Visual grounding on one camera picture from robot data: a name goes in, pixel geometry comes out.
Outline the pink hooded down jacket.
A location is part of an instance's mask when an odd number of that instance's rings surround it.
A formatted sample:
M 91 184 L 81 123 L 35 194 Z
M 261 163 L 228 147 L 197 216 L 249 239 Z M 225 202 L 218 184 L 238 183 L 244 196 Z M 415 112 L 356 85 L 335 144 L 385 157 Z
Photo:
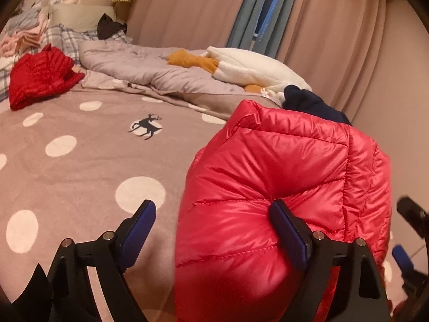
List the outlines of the pink hooded down jacket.
M 358 237 L 381 265 L 390 159 L 347 124 L 245 100 L 195 156 L 175 244 L 179 321 L 278 321 L 302 283 L 268 208 L 281 199 L 334 241 Z

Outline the pile of pink clothes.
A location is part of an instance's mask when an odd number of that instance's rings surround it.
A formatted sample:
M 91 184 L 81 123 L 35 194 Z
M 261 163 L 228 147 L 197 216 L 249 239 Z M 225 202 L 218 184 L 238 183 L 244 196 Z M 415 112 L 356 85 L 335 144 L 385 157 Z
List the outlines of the pile of pink clothes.
M 50 19 L 41 7 L 11 17 L 1 37 L 1 56 L 11 57 L 31 47 L 40 47 Z

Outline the brown polka dot duvet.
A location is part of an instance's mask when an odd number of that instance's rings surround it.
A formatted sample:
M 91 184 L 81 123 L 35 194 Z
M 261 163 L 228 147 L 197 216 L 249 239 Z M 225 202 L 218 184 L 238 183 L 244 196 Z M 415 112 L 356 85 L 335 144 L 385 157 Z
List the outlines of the brown polka dot duvet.
M 49 272 L 62 240 L 94 241 L 150 200 L 156 219 L 124 279 L 146 321 L 179 321 L 175 244 L 188 170 L 245 100 L 201 108 L 83 87 L 84 78 L 62 95 L 1 113 L 1 320 L 14 321 L 13 302 L 37 265 Z M 100 321 L 114 321 L 96 270 L 88 275 Z M 313 321 L 326 321 L 337 278 Z

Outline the dark navy folded garment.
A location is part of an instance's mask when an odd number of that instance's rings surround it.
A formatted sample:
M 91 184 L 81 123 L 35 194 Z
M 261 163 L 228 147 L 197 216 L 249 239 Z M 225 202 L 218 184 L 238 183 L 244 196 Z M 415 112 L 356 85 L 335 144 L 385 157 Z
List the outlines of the dark navy folded garment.
M 289 111 L 298 111 L 337 123 L 351 125 L 347 116 L 327 105 L 320 96 L 306 89 L 300 89 L 295 85 L 284 88 L 285 100 L 282 108 Z

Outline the folded red down jacket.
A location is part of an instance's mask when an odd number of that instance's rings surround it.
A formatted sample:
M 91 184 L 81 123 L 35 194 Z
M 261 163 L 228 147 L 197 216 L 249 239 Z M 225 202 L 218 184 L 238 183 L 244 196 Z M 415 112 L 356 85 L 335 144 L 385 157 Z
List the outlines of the folded red down jacket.
M 19 111 L 68 92 L 83 78 L 72 58 L 48 44 L 37 54 L 25 54 L 12 68 L 9 106 Z

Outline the grey crumpled quilt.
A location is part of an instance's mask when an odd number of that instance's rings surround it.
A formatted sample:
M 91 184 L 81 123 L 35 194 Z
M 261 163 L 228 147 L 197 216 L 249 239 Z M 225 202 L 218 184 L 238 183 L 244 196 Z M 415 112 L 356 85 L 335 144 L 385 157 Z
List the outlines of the grey crumpled quilt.
M 141 47 L 118 41 L 85 41 L 79 45 L 79 59 L 86 76 L 83 87 L 117 89 L 124 92 L 153 92 L 175 97 L 198 107 L 211 108 L 259 100 L 259 94 L 213 79 L 201 68 L 183 68 L 167 63 L 174 48 Z

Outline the white goose plush toy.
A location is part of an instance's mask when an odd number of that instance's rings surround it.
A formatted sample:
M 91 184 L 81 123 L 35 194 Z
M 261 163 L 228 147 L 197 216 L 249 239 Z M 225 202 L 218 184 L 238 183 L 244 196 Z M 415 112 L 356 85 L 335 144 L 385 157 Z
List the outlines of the white goose plush toy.
M 183 68 L 198 67 L 218 81 L 235 84 L 246 92 L 285 100 L 284 89 L 294 85 L 311 91 L 311 86 L 287 65 L 272 57 L 246 49 L 208 47 L 202 53 L 179 49 L 167 63 Z

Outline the plaid pillow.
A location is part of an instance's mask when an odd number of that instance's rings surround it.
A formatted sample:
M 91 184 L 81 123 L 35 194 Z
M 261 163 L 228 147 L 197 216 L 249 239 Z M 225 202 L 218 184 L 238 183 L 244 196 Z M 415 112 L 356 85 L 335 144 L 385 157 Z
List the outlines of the plaid pillow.
M 20 54 L 11 57 L 1 57 L 1 77 L 0 77 L 0 100 L 4 101 L 9 97 L 10 73 L 13 66 L 25 54 L 37 54 L 47 44 L 60 49 L 65 55 L 72 58 L 76 65 L 80 65 L 79 45 L 84 41 L 98 40 L 97 31 L 77 32 L 67 28 L 62 24 L 49 28 L 44 33 L 42 45 L 40 47 L 30 47 Z

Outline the pink curtains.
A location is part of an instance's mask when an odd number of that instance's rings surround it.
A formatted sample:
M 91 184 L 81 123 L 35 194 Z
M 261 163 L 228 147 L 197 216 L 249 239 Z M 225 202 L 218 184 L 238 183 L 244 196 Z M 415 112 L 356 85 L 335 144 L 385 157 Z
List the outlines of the pink curtains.
M 243 0 L 135 0 L 128 34 L 149 47 L 227 47 Z M 274 57 L 352 119 L 379 56 L 387 0 L 294 0 Z

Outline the small black garment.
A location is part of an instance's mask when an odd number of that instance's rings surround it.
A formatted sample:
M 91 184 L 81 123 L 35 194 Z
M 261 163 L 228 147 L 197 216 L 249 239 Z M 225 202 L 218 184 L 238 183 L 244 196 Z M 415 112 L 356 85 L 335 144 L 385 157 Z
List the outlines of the small black garment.
M 100 40 L 109 39 L 120 31 L 126 34 L 127 29 L 127 24 L 116 22 L 109 15 L 104 13 L 97 24 L 97 37 Z

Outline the beige pillow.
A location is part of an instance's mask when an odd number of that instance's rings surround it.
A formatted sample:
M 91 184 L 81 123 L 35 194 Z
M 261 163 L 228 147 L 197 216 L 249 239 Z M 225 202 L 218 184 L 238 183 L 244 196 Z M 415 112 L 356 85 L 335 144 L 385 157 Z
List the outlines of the beige pillow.
M 116 20 L 115 9 L 111 6 L 55 4 L 49 7 L 49 19 L 53 25 L 62 25 L 77 32 L 95 31 L 104 14 Z

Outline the blue grey sheer curtain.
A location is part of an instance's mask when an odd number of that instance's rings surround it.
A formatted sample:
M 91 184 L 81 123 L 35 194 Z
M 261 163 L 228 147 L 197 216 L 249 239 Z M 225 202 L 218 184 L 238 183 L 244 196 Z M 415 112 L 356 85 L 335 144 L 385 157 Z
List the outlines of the blue grey sheer curtain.
M 227 47 L 276 57 L 294 0 L 243 0 Z

